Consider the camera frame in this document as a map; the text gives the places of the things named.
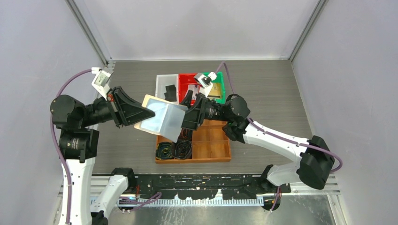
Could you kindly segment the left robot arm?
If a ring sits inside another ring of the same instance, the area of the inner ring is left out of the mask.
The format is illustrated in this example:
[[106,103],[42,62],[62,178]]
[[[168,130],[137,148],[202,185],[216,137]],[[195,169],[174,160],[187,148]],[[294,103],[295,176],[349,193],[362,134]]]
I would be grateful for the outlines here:
[[90,202],[100,134],[92,127],[111,120],[117,127],[133,125],[154,117],[154,111],[130,98],[121,87],[112,88],[89,105],[69,95],[58,95],[50,111],[51,128],[61,132],[54,138],[64,176],[60,224],[108,224],[120,196],[134,192],[137,181],[131,168],[115,168],[99,197]]

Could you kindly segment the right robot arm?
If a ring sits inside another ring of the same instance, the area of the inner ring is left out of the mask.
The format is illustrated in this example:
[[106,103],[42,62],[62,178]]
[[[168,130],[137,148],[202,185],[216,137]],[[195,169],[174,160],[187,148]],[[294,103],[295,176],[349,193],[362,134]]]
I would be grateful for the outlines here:
[[224,121],[222,130],[231,141],[263,147],[291,160],[284,165],[266,166],[260,180],[265,192],[271,193],[278,186],[292,182],[324,189],[337,157],[330,152],[323,138],[315,135],[310,139],[294,137],[261,125],[249,118],[247,102],[238,94],[229,95],[224,104],[201,93],[192,104],[192,96],[193,92],[189,90],[180,102],[188,108],[183,128],[197,130],[204,120]]

